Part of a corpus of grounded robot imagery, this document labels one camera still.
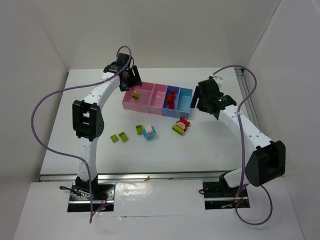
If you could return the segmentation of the small green lego cube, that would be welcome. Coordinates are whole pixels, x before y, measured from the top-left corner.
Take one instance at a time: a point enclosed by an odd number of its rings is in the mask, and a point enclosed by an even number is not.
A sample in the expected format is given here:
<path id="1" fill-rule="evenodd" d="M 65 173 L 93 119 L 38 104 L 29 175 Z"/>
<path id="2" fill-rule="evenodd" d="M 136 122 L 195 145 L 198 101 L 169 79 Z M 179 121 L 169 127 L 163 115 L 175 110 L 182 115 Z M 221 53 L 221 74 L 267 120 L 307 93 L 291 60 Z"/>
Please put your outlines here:
<path id="1" fill-rule="evenodd" d="M 140 95 L 139 95 L 138 93 L 133 93 L 133 94 L 132 94 L 132 98 L 133 98 L 134 100 L 138 100 L 138 99 L 140 98 Z"/>

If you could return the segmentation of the red lego brick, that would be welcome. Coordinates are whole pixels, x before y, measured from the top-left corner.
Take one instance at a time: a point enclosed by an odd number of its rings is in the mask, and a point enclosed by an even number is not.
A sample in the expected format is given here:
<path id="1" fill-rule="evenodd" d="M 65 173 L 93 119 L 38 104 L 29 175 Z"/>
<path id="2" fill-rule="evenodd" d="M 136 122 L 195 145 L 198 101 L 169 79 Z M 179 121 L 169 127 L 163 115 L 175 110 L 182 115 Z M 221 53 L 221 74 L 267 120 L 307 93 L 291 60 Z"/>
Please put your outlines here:
<path id="1" fill-rule="evenodd" d="M 171 104 L 175 101 L 176 93 L 174 91 L 170 92 L 169 95 L 166 97 L 166 101 L 168 104 Z"/>
<path id="2" fill-rule="evenodd" d="M 175 109 L 175 103 L 174 103 L 174 101 L 169 101 L 169 102 L 168 102 L 168 108 L 171 109 L 171 110 L 174 110 L 174 109 Z"/>

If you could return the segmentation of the red flower lego figure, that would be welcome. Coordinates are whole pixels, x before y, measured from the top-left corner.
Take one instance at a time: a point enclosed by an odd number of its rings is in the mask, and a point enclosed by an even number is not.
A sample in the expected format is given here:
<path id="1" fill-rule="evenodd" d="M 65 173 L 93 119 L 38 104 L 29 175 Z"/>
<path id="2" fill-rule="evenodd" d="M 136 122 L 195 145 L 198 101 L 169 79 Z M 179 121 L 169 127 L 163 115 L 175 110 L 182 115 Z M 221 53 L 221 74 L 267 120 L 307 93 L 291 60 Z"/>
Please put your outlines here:
<path id="1" fill-rule="evenodd" d="M 185 118 L 181 117 L 175 124 L 182 130 L 186 131 L 191 123 Z"/>

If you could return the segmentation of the lime green base brick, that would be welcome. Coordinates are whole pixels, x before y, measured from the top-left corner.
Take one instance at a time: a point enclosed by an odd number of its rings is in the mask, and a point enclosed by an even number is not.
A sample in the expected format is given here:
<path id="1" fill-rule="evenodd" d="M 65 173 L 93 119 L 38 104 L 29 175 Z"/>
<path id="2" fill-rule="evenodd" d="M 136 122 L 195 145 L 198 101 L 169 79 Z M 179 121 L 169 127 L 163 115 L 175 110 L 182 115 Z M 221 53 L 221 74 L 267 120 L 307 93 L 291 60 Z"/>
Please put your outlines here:
<path id="1" fill-rule="evenodd" d="M 179 135 L 183 136 L 185 134 L 185 130 L 179 127 L 178 125 L 173 125 L 172 130 L 178 133 Z"/>

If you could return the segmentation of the green lego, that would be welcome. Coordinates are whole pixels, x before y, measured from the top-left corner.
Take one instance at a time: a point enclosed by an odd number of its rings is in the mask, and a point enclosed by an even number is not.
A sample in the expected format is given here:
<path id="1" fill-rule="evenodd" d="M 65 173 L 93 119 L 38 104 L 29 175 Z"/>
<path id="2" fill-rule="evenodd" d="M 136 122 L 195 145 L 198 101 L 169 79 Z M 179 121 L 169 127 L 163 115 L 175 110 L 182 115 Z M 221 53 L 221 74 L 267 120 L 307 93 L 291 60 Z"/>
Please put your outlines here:
<path id="1" fill-rule="evenodd" d="M 142 127 L 142 125 L 136 125 L 135 128 L 136 128 L 136 133 L 137 133 L 137 135 L 142 135 L 142 134 L 143 134 L 143 127 Z"/>

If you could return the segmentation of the green long lego brick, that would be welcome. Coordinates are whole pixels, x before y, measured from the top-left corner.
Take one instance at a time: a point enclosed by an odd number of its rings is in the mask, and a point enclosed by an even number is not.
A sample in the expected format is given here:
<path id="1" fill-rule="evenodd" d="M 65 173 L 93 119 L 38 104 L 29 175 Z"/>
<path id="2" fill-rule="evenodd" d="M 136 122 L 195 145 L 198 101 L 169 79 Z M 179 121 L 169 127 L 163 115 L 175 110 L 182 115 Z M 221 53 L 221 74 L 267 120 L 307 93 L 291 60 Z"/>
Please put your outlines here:
<path id="1" fill-rule="evenodd" d="M 123 143 L 125 143 L 129 140 L 128 136 L 124 132 L 121 132 L 118 135 Z"/>

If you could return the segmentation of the teal lego piece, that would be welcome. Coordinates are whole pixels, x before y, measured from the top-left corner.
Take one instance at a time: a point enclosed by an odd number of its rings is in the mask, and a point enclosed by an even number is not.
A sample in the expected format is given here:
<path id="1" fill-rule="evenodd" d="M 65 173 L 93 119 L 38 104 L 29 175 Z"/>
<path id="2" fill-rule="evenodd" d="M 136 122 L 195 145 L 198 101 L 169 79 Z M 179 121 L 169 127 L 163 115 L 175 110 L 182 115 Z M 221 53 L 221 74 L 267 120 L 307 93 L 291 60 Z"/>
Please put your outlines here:
<path id="1" fill-rule="evenodd" d="M 152 126 L 151 129 L 152 129 L 152 133 L 147 133 L 147 131 L 145 130 L 145 128 L 143 128 L 143 130 L 142 130 L 143 136 L 144 136 L 148 141 L 149 141 L 149 140 L 152 140 L 152 139 L 155 137 L 155 135 L 156 135 L 156 130 L 155 130 L 155 128 Z"/>

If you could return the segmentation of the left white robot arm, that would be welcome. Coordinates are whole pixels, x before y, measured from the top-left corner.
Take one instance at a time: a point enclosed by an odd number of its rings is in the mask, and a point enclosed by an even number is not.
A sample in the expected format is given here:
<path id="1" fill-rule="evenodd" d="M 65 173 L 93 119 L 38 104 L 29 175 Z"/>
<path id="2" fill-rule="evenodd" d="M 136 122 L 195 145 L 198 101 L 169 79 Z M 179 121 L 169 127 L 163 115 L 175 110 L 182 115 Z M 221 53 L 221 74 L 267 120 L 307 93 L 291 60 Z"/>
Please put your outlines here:
<path id="1" fill-rule="evenodd" d="M 105 127 L 103 106 L 115 89 L 124 92 L 142 85 L 138 68 L 131 66 L 131 62 L 128 54 L 118 53 L 116 61 L 104 68 L 102 84 L 72 104 L 72 127 L 79 138 L 79 156 L 85 160 L 79 165 L 75 187 L 92 195 L 99 191 L 96 153 Z"/>

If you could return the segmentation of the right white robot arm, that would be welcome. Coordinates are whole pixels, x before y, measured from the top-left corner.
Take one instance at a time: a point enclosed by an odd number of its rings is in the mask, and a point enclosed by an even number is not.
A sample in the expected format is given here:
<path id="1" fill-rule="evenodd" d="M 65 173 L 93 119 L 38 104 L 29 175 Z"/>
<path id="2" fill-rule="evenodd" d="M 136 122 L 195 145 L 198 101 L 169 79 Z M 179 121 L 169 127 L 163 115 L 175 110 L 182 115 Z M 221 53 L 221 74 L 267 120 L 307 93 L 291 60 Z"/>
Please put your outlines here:
<path id="1" fill-rule="evenodd" d="M 194 90 L 189 88 L 144 82 L 121 87 L 125 110 L 177 118 L 173 126 L 182 135 L 190 125 L 191 109 L 213 115 L 241 141 L 241 168 L 219 176 L 215 188 L 223 197 L 239 196 L 245 186 L 260 187 L 285 173 L 286 147 L 280 140 L 266 136 L 241 112 L 237 104 L 220 90 L 213 76 L 200 81 Z"/>

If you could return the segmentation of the large pink container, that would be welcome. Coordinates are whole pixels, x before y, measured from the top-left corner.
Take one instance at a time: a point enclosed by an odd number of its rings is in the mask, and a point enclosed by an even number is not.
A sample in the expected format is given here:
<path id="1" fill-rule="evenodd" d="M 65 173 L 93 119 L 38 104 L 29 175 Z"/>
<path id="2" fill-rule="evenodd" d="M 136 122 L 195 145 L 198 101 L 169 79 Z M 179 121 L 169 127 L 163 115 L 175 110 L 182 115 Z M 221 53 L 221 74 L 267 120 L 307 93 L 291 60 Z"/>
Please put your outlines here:
<path id="1" fill-rule="evenodd" d="M 143 82 L 142 86 L 135 86 L 126 91 L 122 100 L 123 108 L 148 114 L 154 87 L 154 83 Z"/>

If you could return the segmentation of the small pink container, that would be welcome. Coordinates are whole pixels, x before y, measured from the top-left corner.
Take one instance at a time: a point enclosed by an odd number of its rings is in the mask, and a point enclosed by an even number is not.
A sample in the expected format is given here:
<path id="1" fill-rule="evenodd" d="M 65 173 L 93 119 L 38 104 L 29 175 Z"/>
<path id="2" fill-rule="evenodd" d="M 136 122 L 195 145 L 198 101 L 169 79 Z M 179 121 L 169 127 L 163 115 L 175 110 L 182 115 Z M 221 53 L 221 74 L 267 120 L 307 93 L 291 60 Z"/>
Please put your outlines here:
<path id="1" fill-rule="evenodd" d="M 162 115 L 162 109 L 166 97 L 166 92 L 167 85 L 158 83 L 154 85 L 149 103 L 150 114 Z"/>

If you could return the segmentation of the purple container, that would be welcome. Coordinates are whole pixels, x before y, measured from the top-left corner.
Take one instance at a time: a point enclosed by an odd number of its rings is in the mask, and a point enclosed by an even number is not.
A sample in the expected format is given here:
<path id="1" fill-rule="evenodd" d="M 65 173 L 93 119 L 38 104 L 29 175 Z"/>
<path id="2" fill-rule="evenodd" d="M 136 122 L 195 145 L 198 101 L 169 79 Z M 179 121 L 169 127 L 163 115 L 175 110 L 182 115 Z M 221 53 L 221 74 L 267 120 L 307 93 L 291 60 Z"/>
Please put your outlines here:
<path id="1" fill-rule="evenodd" d="M 169 95 L 170 92 L 175 92 L 174 109 L 169 109 L 168 108 L 167 96 Z M 171 117 L 171 118 L 175 118 L 176 117 L 179 93 L 180 93 L 180 87 L 172 86 L 172 85 L 168 85 L 167 86 L 167 89 L 166 89 L 166 92 L 165 92 L 165 97 L 164 97 L 164 103 L 163 103 L 163 107 L 162 107 L 162 115 L 163 116 Z"/>

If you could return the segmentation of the front aluminium rail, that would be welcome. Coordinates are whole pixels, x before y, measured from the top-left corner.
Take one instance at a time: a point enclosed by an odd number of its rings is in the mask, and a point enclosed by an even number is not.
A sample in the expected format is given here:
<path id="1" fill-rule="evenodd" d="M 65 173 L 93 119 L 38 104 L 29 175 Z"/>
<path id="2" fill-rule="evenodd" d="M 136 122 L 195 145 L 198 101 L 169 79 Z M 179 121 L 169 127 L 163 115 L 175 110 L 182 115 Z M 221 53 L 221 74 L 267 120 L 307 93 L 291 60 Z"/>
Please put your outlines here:
<path id="1" fill-rule="evenodd" d="M 151 172 L 151 173 L 115 173 L 98 174 L 99 181 L 143 181 L 149 178 L 156 180 L 190 180 L 190 179 L 217 179 L 227 171 L 182 171 L 182 172 Z M 40 182 L 66 182 L 74 181 L 76 174 L 41 174 Z"/>

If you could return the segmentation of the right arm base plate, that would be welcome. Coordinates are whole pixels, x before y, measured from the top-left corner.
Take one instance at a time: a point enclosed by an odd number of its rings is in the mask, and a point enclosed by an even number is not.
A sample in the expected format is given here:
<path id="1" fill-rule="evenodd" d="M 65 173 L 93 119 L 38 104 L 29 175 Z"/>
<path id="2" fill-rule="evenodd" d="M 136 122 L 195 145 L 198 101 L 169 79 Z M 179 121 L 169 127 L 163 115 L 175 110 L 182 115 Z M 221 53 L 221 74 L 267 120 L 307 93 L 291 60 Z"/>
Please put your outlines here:
<path id="1" fill-rule="evenodd" d="M 202 189 L 198 191 L 204 198 L 205 210 L 226 210 L 250 208 L 250 201 L 246 189 L 236 197 L 238 187 L 224 187 L 219 182 L 203 182 Z"/>

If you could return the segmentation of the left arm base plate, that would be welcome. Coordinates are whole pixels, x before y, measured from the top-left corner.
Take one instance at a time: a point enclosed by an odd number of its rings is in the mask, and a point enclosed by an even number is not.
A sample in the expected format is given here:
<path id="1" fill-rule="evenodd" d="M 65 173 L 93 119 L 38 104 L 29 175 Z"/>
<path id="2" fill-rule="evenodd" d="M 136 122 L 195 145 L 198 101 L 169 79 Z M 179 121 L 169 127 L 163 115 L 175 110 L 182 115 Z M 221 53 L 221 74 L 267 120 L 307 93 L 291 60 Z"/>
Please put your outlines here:
<path id="1" fill-rule="evenodd" d="M 99 184 L 92 196 L 92 211 L 113 212 L 115 184 Z M 76 188 L 73 183 L 68 200 L 68 213 L 85 213 L 91 211 L 90 193 Z"/>

